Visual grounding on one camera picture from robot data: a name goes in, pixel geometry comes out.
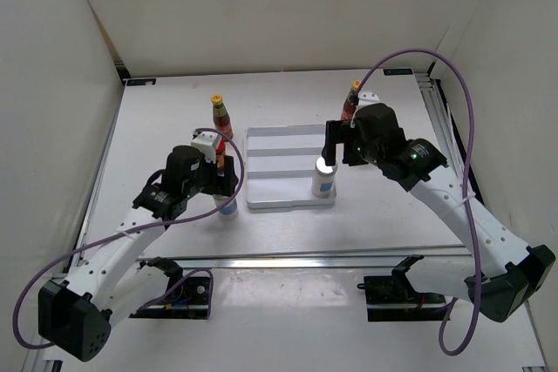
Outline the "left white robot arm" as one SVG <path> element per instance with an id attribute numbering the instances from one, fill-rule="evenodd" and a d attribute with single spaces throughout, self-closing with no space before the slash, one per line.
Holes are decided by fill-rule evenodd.
<path id="1" fill-rule="evenodd" d="M 38 333 L 82 362 L 106 345 L 112 329 L 147 303 L 173 302 L 183 290 L 182 270 L 165 258 L 138 258 L 187 210 L 194 196 L 230 198 L 243 175 L 235 159 L 214 150 L 177 145 L 165 168 L 154 173 L 119 226 L 81 267 L 38 292 Z"/>

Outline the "silver-lid white shaker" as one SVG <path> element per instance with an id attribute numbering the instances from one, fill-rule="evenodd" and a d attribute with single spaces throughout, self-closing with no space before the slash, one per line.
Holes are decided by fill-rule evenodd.
<path id="1" fill-rule="evenodd" d="M 219 209 L 218 214 L 224 219 L 233 219 L 238 215 L 236 198 L 223 195 L 213 196 L 215 206 Z"/>
<path id="2" fill-rule="evenodd" d="M 334 186 L 337 164 L 328 166 L 323 157 L 318 157 L 311 182 L 312 194 L 317 198 L 328 198 Z"/>

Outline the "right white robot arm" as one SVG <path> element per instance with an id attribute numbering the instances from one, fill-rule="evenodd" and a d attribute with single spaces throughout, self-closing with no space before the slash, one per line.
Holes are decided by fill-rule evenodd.
<path id="1" fill-rule="evenodd" d="M 322 156 L 343 163 L 372 164 L 426 205 L 471 252 L 469 262 L 412 255 L 391 271 L 391 291 L 400 301 L 420 294 L 442 294 L 478 304 L 495 322 L 505 321 L 546 280 L 555 254 L 545 245 L 529 246 L 504 227 L 466 190 L 446 157 L 426 139 L 407 139 L 395 111 L 378 103 L 359 109 L 353 120 L 329 120 Z"/>

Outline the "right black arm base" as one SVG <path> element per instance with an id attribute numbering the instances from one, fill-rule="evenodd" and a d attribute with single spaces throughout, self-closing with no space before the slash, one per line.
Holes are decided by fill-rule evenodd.
<path id="1" fill-rule="evenodd" d="M 449 305 L 441 294 L 406 296 L 390 276 L 365 276 L 357 289 L 364 292 L 368 322 L 442 321 Z"/>

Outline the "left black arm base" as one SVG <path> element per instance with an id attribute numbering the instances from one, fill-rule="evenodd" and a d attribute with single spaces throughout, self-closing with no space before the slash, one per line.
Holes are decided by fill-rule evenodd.
<path id="1" fill-rule="evenodd" d="M 158 302 L 129 315 L 131 319 L 207 320 L 211 315 L 214 276 L 209 269 L 195 269 L 185 274 L 181 287 Z"/>

